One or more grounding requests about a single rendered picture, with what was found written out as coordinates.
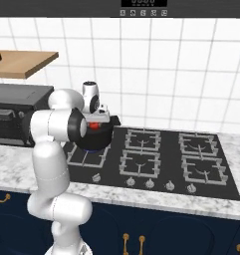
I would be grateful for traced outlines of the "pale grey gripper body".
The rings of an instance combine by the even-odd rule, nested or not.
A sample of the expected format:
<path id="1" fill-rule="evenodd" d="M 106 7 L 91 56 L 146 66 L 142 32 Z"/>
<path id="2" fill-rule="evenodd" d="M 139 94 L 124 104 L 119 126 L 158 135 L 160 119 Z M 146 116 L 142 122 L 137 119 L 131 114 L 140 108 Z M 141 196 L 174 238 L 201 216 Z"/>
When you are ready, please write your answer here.
<path id="1" fill-rule="evenodd" d="M 84 117 L 88 123 L 108 123 L 110 121 L 110 114 L 108 112 L 84 114 Z"/>

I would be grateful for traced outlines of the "black cooking pot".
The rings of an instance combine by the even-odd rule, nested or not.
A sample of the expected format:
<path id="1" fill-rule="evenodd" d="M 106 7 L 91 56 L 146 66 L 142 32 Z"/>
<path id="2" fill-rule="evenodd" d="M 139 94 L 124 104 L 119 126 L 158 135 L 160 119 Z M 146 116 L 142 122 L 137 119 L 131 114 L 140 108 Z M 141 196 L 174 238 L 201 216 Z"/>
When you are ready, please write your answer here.
<path id="1" fill-rule="evenodd" d="M 88 123 L 87 132 L 77 142 L 77 146 L 84 150 L 101 150 L 111 143 L 114 126 L 119 125 L 118 116 L 111 116 L 108 123 Z"/>

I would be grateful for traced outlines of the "black gas hob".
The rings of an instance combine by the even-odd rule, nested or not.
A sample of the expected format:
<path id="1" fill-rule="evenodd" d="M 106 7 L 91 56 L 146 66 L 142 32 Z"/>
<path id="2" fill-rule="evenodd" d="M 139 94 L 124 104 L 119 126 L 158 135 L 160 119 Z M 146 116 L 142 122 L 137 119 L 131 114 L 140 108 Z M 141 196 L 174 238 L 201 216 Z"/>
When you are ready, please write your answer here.
<path id="1" fill-rule="evenodd" d="M 111 144 L 100 151 L 85 151 L 68 142 L 64 152 L 72 182 L 240 200 L 216 134 L 115 127 Z M 94 183 L 97 173 L 101 181 Z M 134 186 L 126 184 L 130 177 Z M 150 178 L 154 188 L 145 186 Z M 172 191 L 165 187 L 170 180 Z M 188 192 L 190 183 L 195 193 Z"/>

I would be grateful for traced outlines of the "black toaster oven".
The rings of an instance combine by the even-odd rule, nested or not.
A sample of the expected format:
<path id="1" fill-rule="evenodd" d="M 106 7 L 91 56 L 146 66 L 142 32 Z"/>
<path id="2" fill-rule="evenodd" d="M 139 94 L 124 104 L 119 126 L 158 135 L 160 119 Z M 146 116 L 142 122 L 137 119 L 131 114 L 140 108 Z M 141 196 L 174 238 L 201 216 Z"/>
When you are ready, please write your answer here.
<path id="1" fill-rule="evenodd" d="M 0 84 L 0 144 L 33 147 L 33 112 L 48 110 L 53 86 Z"/>

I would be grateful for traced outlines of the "black microwave oven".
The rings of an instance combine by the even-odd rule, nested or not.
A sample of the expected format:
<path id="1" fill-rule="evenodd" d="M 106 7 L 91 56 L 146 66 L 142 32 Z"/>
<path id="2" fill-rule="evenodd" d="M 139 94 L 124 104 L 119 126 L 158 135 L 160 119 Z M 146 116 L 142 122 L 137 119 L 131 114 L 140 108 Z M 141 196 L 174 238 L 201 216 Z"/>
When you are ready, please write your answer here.
<path id="1" fill-rule="evenodd" d="M 0 17 L 240 18 L 240 0 L 0 0 Z"/>

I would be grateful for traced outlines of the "wooden wall shelf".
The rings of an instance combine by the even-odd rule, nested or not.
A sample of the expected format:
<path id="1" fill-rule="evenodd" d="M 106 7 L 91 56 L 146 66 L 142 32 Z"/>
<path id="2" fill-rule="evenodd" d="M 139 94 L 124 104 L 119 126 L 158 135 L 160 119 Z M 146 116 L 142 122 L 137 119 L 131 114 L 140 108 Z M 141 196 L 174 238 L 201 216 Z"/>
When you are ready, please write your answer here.
<path id="1" fill-rule="evenodd" d="M 59 57 L 58 52 L 2 51 L 0 78 L 28 79 Z"/>

